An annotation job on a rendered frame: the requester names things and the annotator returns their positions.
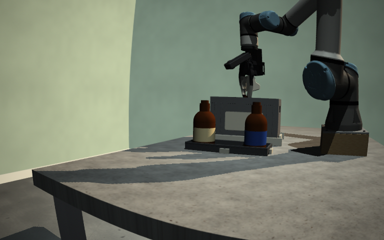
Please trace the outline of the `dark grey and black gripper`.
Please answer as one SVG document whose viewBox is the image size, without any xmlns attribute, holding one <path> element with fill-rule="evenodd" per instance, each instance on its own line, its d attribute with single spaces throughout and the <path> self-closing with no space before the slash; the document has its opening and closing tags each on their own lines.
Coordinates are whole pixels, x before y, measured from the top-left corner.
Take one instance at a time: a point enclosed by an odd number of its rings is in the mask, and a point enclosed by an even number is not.
<svg viewBox="0 0 384 240">
<path fill-rule="evenodd" d="M 239 65 L 239 85 L 242 97 L 246 96 L 247 92 L 247 97 L 251 98 L 253 91 L 260 89 L 260 85 L 256 83 L 254 76 L 265 75 L 265 63 L 262 62 L 262 49 L 257 46 L 244 45 L 241 46 L 241 50 L 250 52 L 251 58 Z"/>
</svg>

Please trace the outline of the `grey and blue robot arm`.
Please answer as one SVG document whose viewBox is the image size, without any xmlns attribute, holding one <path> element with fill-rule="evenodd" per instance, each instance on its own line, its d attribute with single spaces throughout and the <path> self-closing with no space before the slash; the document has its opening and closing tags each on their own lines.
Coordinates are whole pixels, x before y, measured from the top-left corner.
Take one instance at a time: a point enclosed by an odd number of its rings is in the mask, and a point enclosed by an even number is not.
<svg viewBox="0 0 384 240">
<path fill-rule="evenodd" d="M 325 128 L 333 131 L 362 130 L 359 111 L 359 74 L 356 65 L 341 56 L 343 0 L 299 0 L 283 17 L 274 11 L 239 15 L 240 46 L 258 47 L 258 32 L 295 36 L 316 11 L 316 44 L 302 80 L 308 94 L 329 100 Z"/>
</svg>

